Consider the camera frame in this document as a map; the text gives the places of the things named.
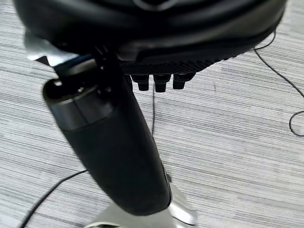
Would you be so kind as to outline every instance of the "silver metal base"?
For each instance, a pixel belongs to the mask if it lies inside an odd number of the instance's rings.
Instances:
[[[172,184],[171,191],[172,203],[166,210],[149,216],[134,216],[113,203],[85,228],[196,228],[197,211]]]

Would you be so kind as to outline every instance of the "black cable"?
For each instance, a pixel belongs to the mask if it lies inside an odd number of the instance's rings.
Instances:
[[[292,83],[287,77],[285,77],[284,75],[282,75],[281,73],[279,73],[277,70],[275,70],[271,65],[269,65],[269,64],[263,59],[263,57],[261,57],[261,55],[258,53],[258,51],[257,51],[256,49],[254,49],[254,52],[255,52],[256,55],[260,58],[260,60],[261,60],[263,63],[265,63],[266,66],[268,66],[273,72],[275,72],[277,75],[279,75],[281,78],[283,78],[286,82],[288,82],[288,83],[289,83],[293,88],[295,88],[295,89],[299,92],[299,94],[304,98],[303,92],[302,92],[294,83]],[[297,113],[295,113],[295,114],[290,118],[290,120],[289,120],[289,129],[290,129],[290,131],[291,131],[293,134],[295,134],[296,136],[304,137],[303,134],[298,134],[297,132],[295,132],[295,130],[294,130],[293,127],[292,127],[292,121],[293,121],[293,119],[294,119],[297,115],[299,115],[299,114],[301,114],[301,113],[304,113],[304,111],[297,112]]]
[[[264,48],[268,47],[269,45],[271,45],[275,39],[276,39],[276,30],[274,30],[274,37],[268,44],[266,44],[265,46],[262,46],[262,47],[258,47],[258,48],[256,47],[255,49],[253,49],[251,51],[258,51],[258,50],[264,49]]]
[[[152,108],[153,108],[153,117],[152,117],[152,136],[154,135],[154,126],[155,126],[155,83],[153,84],[153,94],[152,94]]]
[[[69,177],[66,177],[64,179],[62,179],[61,181],[59,181],[56,185],[54,185],[36,204],[35,206],[30,210],[30,212],[28,213],[28,215],[26,216],[26,218],[23,220],[21,226],[19,228],[25,228],[26,225],[28,224],[28,222],[30,221],[31,217],[33,216],[33,214],[35,213],[35,211],[38,209],[38,207],[43,203],[43,201],[46,200],[46,198],[60,185],[62,184],[63,182],[81,174],[81,173],[84,173],[86,172],[87,170],[83,170],[81,172],[77,172],[77,173],[74,173],[73,175],[69,176]]]

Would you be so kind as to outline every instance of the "black rubber grip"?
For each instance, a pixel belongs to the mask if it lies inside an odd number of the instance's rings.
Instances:
[[[94,92],[89,93],[80,97],[85,99]],[[90,103],[74,100],[79,116],[85,117]],[[99,121],[61,130],[92,177],[117,205],[137,216],[162,211],[171,202],[171,190],[154,139],[133,93],[125,88],[115,100],[110,113],[107,103],[107,114]],[[58,105],[54,107],[56,118]],[[102,113],[102,107],[96,105],[90,112],[95,108]]]

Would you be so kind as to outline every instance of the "floor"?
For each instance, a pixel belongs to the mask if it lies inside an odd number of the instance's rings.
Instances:
[[[261,55],[304,91],[304,1],[289,0]],[[61,178],[83,169],[41,98],[54,72],[26,59],[23,27],[0,0],[0,227],[16,228]],[[136,96],[152,123],[152,90]],[[304,99],[253,52],[217,63],[182,91],[156,94],[155,140],[200,228],[303,228]],[[303,131],[304,115],[295,128]],[[81,228],[110,203],[89,174],[65,182],[29,228]]]

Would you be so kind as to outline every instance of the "black cylindrical post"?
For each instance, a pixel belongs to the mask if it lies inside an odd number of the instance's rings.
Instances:
[[[98,185],[125,211],[150,215],[171,202],[159,154],[125,81],[121,89],[79,88],[73,95],[56,80],[44,99],[61,131]]]

